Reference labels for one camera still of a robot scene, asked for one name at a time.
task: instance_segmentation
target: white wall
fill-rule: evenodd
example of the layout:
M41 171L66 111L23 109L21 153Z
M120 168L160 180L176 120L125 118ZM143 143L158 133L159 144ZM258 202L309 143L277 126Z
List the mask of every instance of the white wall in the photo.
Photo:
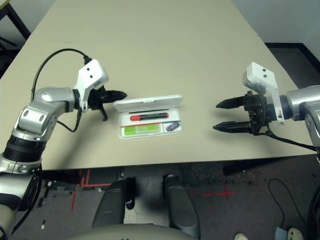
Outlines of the white wall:
M320 60L320 0L232 0L266 43L304 43Z
M32 32L54 2L55 0L11 0L10 4ZM25 43L25 39L7 16L0 21L0 36L18 44L19 48Z

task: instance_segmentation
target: wire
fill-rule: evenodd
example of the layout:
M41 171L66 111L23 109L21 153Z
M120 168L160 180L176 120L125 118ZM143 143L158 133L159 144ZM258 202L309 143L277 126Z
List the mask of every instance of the wire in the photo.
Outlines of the wire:
M316 148L314 146L303 144L303 143L299 143L299 142L292 141L290 139L282 138L282 137L279 137L279 136L275 135L271 131L269 123L266 125L266 127L267 127L268 130L265 132L265 135L269 136L270 138L276 139L278 141L281 141L281 142L284 142L284 143L287 143L287 144L293 144L293 145L296 145L296 146L299 146L299 147L302 147L302 148L306 148L306 149L309 149L309 150L312 150L312 151L316 151Z
M264 126L265 124L265 121L266 121L266 104L264 102L264 97L263 95L260 95L260 103L261 103L261 106L262 106L262 119L258 125L258 127L256 128L258 131L260 131L261 127ZM277 135L275 135L271 129L270 129L270 126L269 126L269 123L266 124L266 127L267 127L267 131L266 132L262 132L262 133L253 133L254 135L256 136L269 136L270 138L272 139L275 139L275 140L278 140L278 141L281 141L281 142L284 142L284 143L287 143L287 144L293 144L293 145L296 145L296 146L299 146L299 147L302 147L302 148L306 148L306 149L309 149L309 150L312 150L312 151L317 151L316 148L314 146L311 146L311 145L307 145L307 144L303 144L303 143L299 143L299 142L296 142L296 141L292 141L290 139L286 139L286 138L283 138L283 137L279 137Z
M36 72L35 74L35 77L33 79L33 84L32 84L32 89L31 89L31 101L35 98L35 91L36 91L36 86L37 86L37 82L38 82L38 77L40 75L40 72L41 70L44 68L44 66L47 64L47 62L49 62L49 60L51 58L53 58L55 55L59 54L59 53L62 53L62 52L76 52L76 53L79 53L81 54L84 58L88 57L87 55L85 55L82 51L80 50L77 50L77 49L74 49L74 48L63 48L63 49L60 49L58 51L55 51L54 53L50 54L40 65L38 71Z
M285 188L286 191L288 192L288 194L289 194L289 196L290 196L290 198L291 198L291 200L292 200L292 202L293 202L293 204L294 204L294 207L295 207L295 209L296 209L296 211L297 211L297 213L298 213L301 221L303 222L304 227L307 228L307 225L306 225L306 223L305 223L305 221L304 221L304 218L302 217L302 215L301 215L301 213L300 213L300 211L299 211L299 209L298 209L298 207L297 207L297 204L296 204L296 202L295 202L295 200L294 200L294 197L292 196L292 194L291 194L291 192L289 191L288 187L287 187L287 186L285 185L285 183L284 183L283 181L281 181L280 179L278 179L278 178L271 178L271 179L269 180L269 182L268 182L268 189L269 189L269 192L270 192L273 200L274 200L275 203L279 206L279 208L280 208L280 210L281 210L281 213L282 213L282 222L281 222L280 228L283 228L284 223L285 223L285 212L284 212L284 210L282 209L280 203L276 200L274 194L273 194L272 191L271 191L270 184L271 184L272 181L278 181L279 183L281 183L281 184L284 186L284 188Z
M74 133L75 131L77 131L77 129L79 127L81 116L82 116L82 110L81 110L81 108L79 108L78 113L76 114L76 123L75 123L74 129L69 128L67 125L65 125L61 121L57 121L57 122L58 122L58 124L61 124L63 127L65 127L67 130L69 130L70 132Z
M32 84L32 89L31 89L31 101L34 100L35 98L35 92L36 92L36 86L37 86L37 82L38 82L38 78L39 78L39 75L41 73L41 70L44 68L44 66L47 64L47 62L53 58L55 55L59 54L59 53L62 53L62 52L76 52L76 53L79 53L83 56L84 58L84 64L87 64L88 62L91 61L91 58L84 54L82 51L80 50L77 50L77 49L74 49L74 48L63 48L63 49L60 49L58 51L55 51L54 53L50 54L40 65L39 69L37 70L35 76L34 76L34 79L33 79L33 84ZM74 133L77 129L78 129L78 126L79 126L79 123L80 123L80 119L81 119L81 115L82 115L82 112L80 110L78 110L78 114L77 114L77 119L76 119L76 123L75 123L75 127L74 129L72 130L71 128L69 128L67 125L65 125L63 122L61 121L57 121L58 124L62 125L63 127L65 127L68 131Z
M15 231L17 231L17 229L21 226L21 224L26 220L26 218L29 216L29 214L31 213L32 209L34 208L37 199L40 195L40 191L41 191L41 186L42 186L42 165L40 164L39 169L38 169L38 175L39 175L39 182L38 182L38 187L36 189L36 193L34 196L34 199L30 205L30 207L28 208L28 210L25 212L25 214L23 215L23 217L20 219L20 221L14 226L13 230L12 230L12 234L15 233Z

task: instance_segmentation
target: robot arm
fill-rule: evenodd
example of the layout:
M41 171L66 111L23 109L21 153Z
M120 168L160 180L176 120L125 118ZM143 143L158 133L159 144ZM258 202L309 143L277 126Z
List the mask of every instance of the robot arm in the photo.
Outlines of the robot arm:
M249 113L249 121L222 122L213 126L215 130L253 135L269 134L270 137L279 140L280 137L270 131L270 122L277 121L280 125L284 125L284 121L290 118L294 121L305 120L313 147L290 140L287 142L316 150L320 155L320 85L292 90L286 95L279 96L274 73L254 62L248 66L243 84L258 94L248 91L245 96L226 99L216 107L232 109L243 106ZM260 133L262 127L268 127L269 131L266 134Z
M6 148L0 154L0 238L2 235L4 239L9 237L17 211L25 211L35 200L40 181L36 172L41 167L42 152L58 117L78 109L79 124L82 113L99 109L106 121L103 103L127 96L122 91L106 91L102 85L107 80L107 73L100 63L91 60L79 70L75 89L42 88L20 112Z

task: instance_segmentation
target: table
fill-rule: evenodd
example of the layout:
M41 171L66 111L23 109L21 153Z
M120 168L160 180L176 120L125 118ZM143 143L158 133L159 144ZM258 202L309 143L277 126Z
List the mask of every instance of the table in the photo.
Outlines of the table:
M220 101L243 96L242 74L251 62L275 73L281 94L296 86L257 33L229 0L56 0L0 80L0 146L20 110L30 101L42 61L61 48L75 48L99 60L109 90L128 99L180 94L184 132L123 140L111 104L82 116L76 133L55 127L43 153L43 169L273 158L313 153L266 136L212 129L222 121L247 121L243 108L216 109ZM50 61L38 88L73 87L83 59L74 52ZM73 127L76 113L60 120ZM273 132L311 144L304 122L271 125Z

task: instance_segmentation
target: red marker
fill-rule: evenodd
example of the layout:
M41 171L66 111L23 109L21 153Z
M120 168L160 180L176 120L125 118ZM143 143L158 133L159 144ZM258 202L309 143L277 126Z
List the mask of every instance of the red marker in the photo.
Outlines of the red marker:
M143 121L143 120L151 120L151 119L167 119L169 117L169 113L150 113L144 115L134 115L130 117L131 121Z

